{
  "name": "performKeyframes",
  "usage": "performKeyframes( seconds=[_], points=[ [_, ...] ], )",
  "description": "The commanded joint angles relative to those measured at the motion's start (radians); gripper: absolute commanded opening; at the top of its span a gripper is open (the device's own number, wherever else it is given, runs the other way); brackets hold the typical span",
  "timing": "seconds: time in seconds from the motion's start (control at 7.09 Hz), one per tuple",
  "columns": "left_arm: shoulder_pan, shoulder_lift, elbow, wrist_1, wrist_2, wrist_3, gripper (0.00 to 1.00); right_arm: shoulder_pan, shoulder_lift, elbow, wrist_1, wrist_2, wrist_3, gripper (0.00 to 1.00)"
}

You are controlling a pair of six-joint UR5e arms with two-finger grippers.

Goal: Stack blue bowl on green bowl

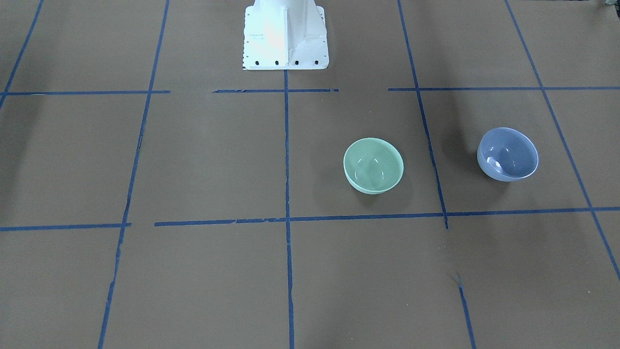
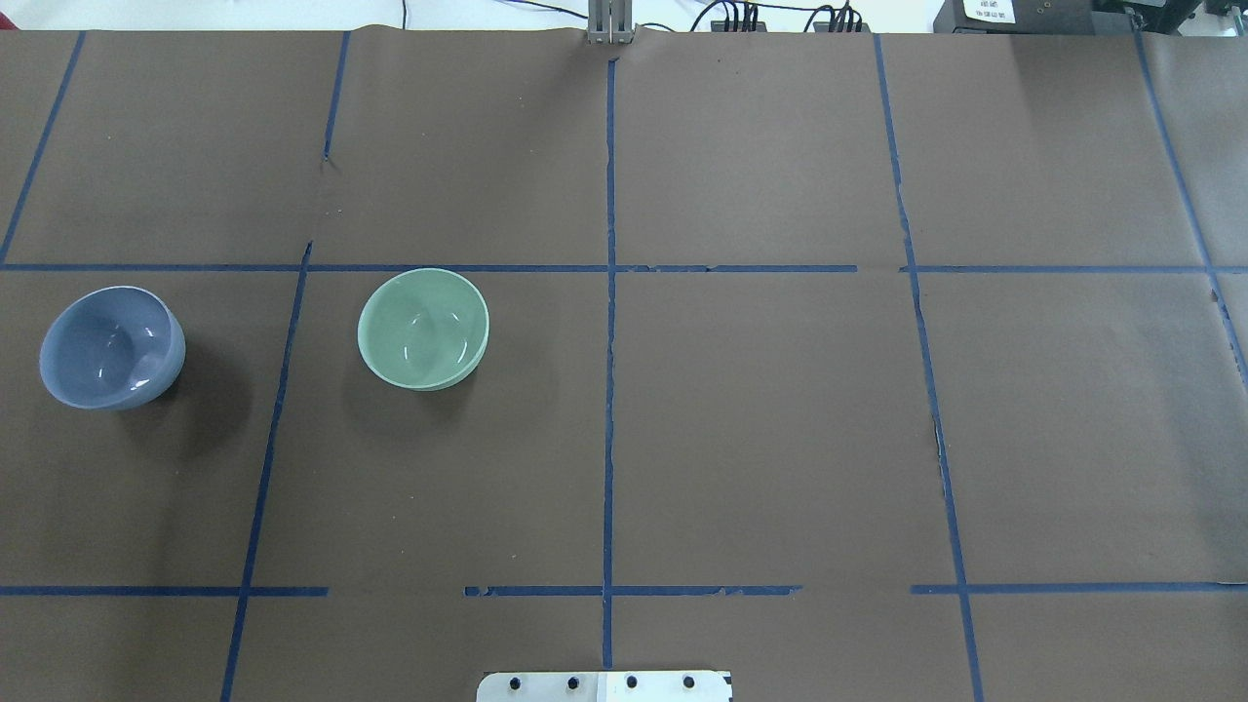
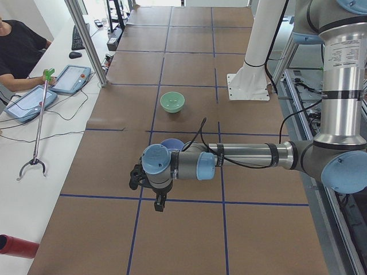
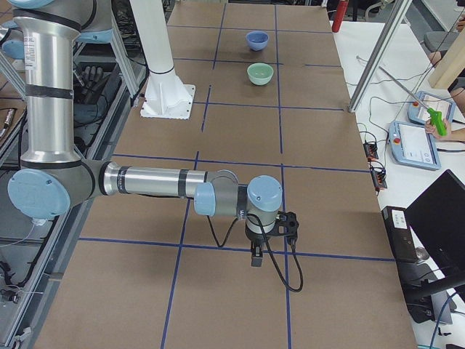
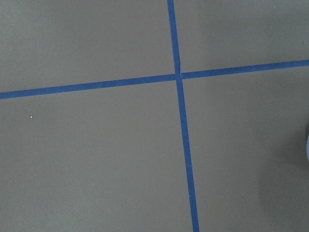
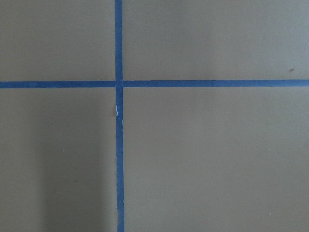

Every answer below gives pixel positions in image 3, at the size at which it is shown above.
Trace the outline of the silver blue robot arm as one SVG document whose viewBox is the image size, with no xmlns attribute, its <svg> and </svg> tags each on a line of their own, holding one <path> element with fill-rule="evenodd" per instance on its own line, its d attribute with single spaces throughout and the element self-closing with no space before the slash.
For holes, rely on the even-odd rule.
<svg viewBox="0 0 367 275">
<path fill-rule="evenodd" d="M 216 167 L 235 164 L 298 170 L 338 193 L 366 187 L 366 140 L 360 135 L 366 63 L 365 1 L 298 1 L 295 37 L 325 44 L 321 128 L 313 140 L 278 144 L 206 144 L 181 150 L 148 146 L 130 174 L 130 188 L 152 189 L 163 211 L 175 179 L 209 180 Z"/>
</svg>

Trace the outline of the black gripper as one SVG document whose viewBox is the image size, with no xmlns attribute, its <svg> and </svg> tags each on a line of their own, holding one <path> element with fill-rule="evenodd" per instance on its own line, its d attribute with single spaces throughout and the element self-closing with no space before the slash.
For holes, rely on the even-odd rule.
<svg viewBox="0 0 367 275">
<path fill-rule="evenodd" d="M 150 183 L 151 189 L 156 193 L 154 208 L 157 212 L 163 212 L 167 193 L 171 191 L 173 183 L 153 184 Z"/>
</svg>

